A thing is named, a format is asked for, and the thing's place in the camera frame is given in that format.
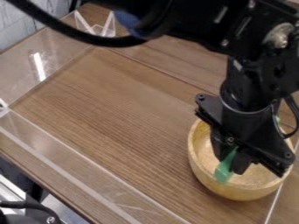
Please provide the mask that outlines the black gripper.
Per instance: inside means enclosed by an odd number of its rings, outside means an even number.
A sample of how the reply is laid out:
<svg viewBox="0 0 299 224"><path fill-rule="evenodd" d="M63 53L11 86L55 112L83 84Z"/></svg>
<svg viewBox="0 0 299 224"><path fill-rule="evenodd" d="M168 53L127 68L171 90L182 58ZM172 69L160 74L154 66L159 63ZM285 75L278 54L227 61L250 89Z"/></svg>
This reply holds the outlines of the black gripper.
<svg viewBox="0 0 299 224"><path fill-rule="evenodd" d="M262 151L275 160L275 171L282 178L295 162L295 153L283 137L283 132L277 123L274 106L257 111L242 111L226 103L220 96L198 94L195 96L198 108L195 115L210 125L220 127L211 129L210 141L216 159L222 161L237 148L235 137L249 139L249 135L257 130L257 145ZM258 163L258 156L247 148L241 148L232 160L232 171L243 175L251 164Z"/></svg>

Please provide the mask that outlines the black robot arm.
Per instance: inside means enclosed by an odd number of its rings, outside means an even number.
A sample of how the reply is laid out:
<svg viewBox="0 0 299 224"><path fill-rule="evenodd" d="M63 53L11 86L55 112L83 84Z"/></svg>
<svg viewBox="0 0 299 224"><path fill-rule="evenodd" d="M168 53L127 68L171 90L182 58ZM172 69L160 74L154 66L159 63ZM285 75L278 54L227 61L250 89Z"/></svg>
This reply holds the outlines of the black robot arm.
<svg viewBox="0 0 299 224"><path fill-rule="evenodd" d="M115 12L131 38L174 36L227 55L219 95L195 98L215 156L237 174L262 164L283 176L295 154L277 114L286 103L299 125L299 10L286 0L84 1Z"/></svg>

